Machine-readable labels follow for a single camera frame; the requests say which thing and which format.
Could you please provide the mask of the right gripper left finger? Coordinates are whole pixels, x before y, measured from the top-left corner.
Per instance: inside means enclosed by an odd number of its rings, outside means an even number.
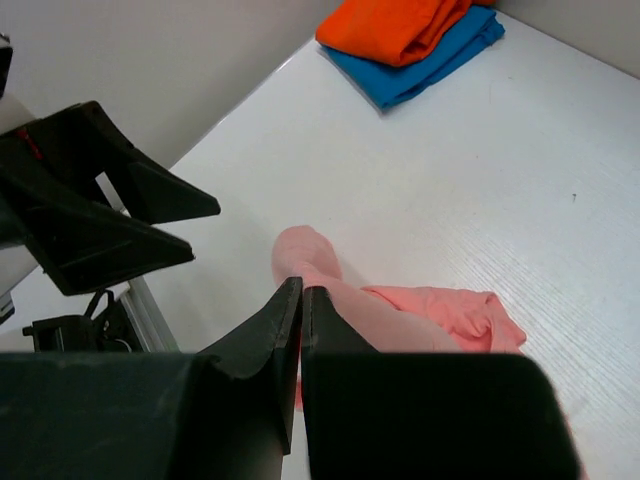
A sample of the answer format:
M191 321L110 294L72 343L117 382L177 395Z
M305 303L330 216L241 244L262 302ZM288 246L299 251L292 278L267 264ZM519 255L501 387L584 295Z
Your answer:
M196 354L5 353L5 479L277 479L291 450L302 282Z

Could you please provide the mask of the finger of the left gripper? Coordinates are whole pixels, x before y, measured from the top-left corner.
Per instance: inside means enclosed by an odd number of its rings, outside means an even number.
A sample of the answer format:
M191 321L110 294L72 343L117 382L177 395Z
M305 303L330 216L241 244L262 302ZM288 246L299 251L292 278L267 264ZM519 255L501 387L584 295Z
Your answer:
M218 200L175 176L137 149L101 105L89 101L1 135L75 193L106 204L96 178L104 174L129 214L150 225L215 216Z
M65 295L194 259L188 242L86 200L40 167L1 166L1 247L25 246Z

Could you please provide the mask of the salmon pink t-shirt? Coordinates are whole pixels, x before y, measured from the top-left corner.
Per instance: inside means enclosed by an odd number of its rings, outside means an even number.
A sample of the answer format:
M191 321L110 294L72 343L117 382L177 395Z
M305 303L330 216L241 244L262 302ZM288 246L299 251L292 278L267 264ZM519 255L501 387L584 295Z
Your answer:
M349 284L332 244L308 225L279 234L271 265L277 283L300 277L306 289L326 289L337 313L381 352L519 354L526 342L493 292Z

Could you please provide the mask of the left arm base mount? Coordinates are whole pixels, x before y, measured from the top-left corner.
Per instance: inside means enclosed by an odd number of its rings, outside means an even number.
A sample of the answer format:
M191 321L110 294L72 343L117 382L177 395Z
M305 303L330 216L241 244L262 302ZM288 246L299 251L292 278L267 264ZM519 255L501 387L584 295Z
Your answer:
M80 315L33 322L22 329L36 352L143 352L132 322L111 290L99 290Z

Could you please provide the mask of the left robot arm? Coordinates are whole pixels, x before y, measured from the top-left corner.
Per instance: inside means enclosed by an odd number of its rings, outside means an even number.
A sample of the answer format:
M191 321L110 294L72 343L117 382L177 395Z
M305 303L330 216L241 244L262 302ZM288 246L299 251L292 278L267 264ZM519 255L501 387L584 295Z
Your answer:
M95 100L1 136L1 246L23 246L66 296L190 262L159 225L220 214L218 200L151 160Z

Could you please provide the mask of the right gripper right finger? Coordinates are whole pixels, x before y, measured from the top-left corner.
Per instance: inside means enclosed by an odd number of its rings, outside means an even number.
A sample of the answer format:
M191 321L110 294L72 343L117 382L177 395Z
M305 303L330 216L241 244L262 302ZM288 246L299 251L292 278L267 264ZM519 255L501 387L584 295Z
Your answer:
M553 388L512 354L382 353L304 293L303 411L315 479L577 479Z

